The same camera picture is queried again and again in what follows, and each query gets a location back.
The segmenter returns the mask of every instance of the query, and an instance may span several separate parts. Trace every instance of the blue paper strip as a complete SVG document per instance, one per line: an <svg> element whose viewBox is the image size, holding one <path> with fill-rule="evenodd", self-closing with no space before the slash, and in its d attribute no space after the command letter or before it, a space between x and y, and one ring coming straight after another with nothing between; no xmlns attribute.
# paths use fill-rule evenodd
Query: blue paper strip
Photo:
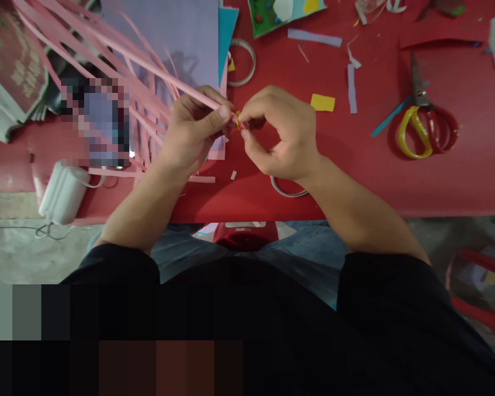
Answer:
<svg viewBox="0 0 495 396"><path fill-rule="evenodd" d="M350 102L350 114L357 114L358 102L356 100L356 86L354 85L354 71L356 68L350 63L346 70L348 72L348 101Z"/></svg>
<svg viewBox="0 0 495 396"><path fill-rule="evenodd" d="M288 38L295 40L315 41L338 48L343 43L343 39L341 37L319 35L299 29L288 29Z"/></svg>
<svg viewBox="0 0 495 396"><path fill-rule="evenodd" d="M428 86L429 82L426 81L423 86ZM380 132L385 129L385 127L391 123L391 121L396 117L399 113L402 112L403 108L408 106L409 103L413 100L413 96L409 96L407 99L405 99L383 122L376 127L374 131L372 131L371 136L375 138L377 135L380 134Z"/></svg>

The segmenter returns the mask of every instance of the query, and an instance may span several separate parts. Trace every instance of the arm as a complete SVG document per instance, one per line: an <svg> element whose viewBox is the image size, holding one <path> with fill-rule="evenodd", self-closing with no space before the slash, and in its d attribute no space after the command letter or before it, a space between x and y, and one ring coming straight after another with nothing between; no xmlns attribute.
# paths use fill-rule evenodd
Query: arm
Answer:
<svg viewBox="0 0 495 396"><path fill-rule="evenodd" d="M189 177L200 168L214 140L230 131L233 104L208 86L199 91L221 107L211 112L188 95L174 103L160 155L108 218L95 246L114 244L149 254L160 239Z"/></svg>
<svg viewBox="0 0 495 396"><path fill-rule="evenodd" d="M246 104L239 120L251 125L268 121L281 142L267 152L252 132L243 130L247 155L263 173L305 188L350 250L407 254L429 263L395 210L319 154L315 118L311 106L287 92L271 86L263 89Z"/></svg>

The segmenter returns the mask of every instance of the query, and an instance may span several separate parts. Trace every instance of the scissor handle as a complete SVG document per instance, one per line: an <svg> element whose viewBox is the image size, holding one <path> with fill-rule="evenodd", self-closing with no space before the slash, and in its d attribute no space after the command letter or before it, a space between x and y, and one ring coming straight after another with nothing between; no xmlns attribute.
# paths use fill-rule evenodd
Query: scissor handle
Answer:
<svg viewBox="0 0 495 396"><path fill-rule="evenodd" d="M440 145L440 127L438 125L438 117L441 117L449 125L449 139L445 146ZM433 105L432 108L427 108L427 117L429 119L429 138L433 152L444 154L453 148L458 139L458 122L457 119L442 107Z"/></svg>
<svg viewBox="0 0 495 396"><path fill-rule="evenodd" d="M433 147L431 146L429 135L427 134L425 127L422 125L422 121L420 121L420 119L418 118L418 109L419 109L418 106L411 106L411 108L409 108L405 112L405 115L403 116L403 120L401 120L400 127L398 128L398 133L396 135L396 142L402 153L414 160L421 160L433 154ZM411 121L411 125L416 130L418 137L420 138L420 140L423 143L423 146L425 147L425 150L421 155L413 153L407 147L407 142L405 140L405 132L407 130L407 125L409 124L409 121Z"/></svg>

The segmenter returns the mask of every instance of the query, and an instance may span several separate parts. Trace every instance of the floor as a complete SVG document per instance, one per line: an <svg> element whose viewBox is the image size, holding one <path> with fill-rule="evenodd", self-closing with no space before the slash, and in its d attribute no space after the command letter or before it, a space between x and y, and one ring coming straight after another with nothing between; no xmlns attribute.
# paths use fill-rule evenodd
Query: floor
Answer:
<svg viewBox="0 0 495 396"><path fill-rule="evenodd" d="M479 251L495 245L495 217L414 218L407 222L443 283L451 259L459 249ZM88 242L102 228L97 225L70 229L54 225L50 235L57 239L65 236L64 239L37 238L36 229L46 224L37 213L33 194L0 194L0 283L60 282L77 268L86 254ZM294 233L284 223L279 222L277 226L281 239ZM211 240L212 234L195 234L195 237ZM495 334L478 323L473 325L495 350Z"/></svg>

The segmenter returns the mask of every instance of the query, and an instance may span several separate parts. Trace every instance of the red scissor handle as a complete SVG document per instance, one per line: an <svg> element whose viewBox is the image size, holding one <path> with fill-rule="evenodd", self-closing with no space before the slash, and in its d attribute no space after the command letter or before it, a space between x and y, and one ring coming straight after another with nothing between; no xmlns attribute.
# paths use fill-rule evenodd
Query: red scissor handle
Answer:
<svg viewBox="0 0 495 396"><path fill-rule="evenodd" d="M433 152L443 154L453 148L458 139L458 122L457 119L442 107L434 105L433 108L427 108L427 117L429 120L429 140L433 147ZM438 117L443 118L449 126L449 139L442 147L440 145L440 127Z"/></svg>

